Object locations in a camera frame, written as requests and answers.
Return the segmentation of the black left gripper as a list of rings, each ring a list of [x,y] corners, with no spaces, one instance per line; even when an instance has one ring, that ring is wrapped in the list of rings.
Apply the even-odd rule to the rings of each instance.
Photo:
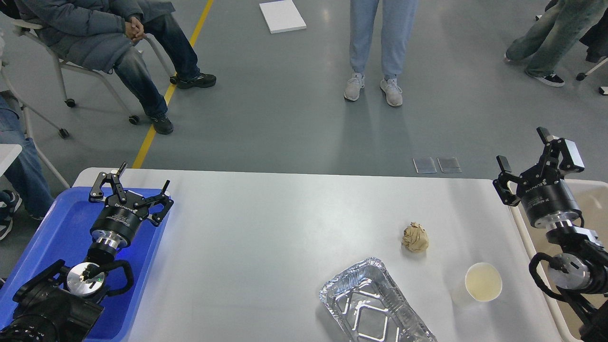
[[[90,234],[93,242],[122,249],[130,247],[142,223],[147,219],[158,227],[169,213],[174,201],[166,193],[167,180],[158,195],[143,197],[135,192],[126,192],[120,182],[120,175],[127,167],[123,162],[116,173],[100,172],[89,192],[89,202],[105,201],[104,208],[94,221]],[[102,185],[109,184],[113,195],[106,198]]]

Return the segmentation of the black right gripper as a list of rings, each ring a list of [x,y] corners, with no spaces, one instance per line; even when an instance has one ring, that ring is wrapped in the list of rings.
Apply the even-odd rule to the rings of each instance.
[[[497,155],[500,173],[493,180],[494,188],[503,204],[516,207],[521,202],[529,223],[535,228],[544,228],[550,221],[579,219],[582,211],[564,181],[566,175],[586,168],[576,143],[550,134],[543,126],[539,126],[537,132],[544,144],[538,165],[517,177],[507,158]],[[515,193],[510,190],[509,182],[516,184]]]

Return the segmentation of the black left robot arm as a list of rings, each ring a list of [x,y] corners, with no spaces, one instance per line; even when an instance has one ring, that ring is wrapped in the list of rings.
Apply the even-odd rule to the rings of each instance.
[[[117,171],[61,193],[1,289],[3,342],[119,342],[131,328],[173,206]]]

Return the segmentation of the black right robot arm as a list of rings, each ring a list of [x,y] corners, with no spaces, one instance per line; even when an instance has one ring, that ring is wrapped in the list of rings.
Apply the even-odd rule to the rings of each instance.
[[[584,296],[607,294],[607,251],[595,231],[575,224],[584,218],[565,182],[566,175],[585,166],[573,141],[551,135],[542,126],[537,132],[544,145],[538,163],[515,175],[507,158],[499,155],[500,173],[493,185],[503,204],[521,204],[532,226],[546,229],[547,240],[562,249],[555,256],[532,256],[529,271],[535,284],[548,297],[571,306],[582,322],[584,342],[605,342],[607,305],[596,308]]]

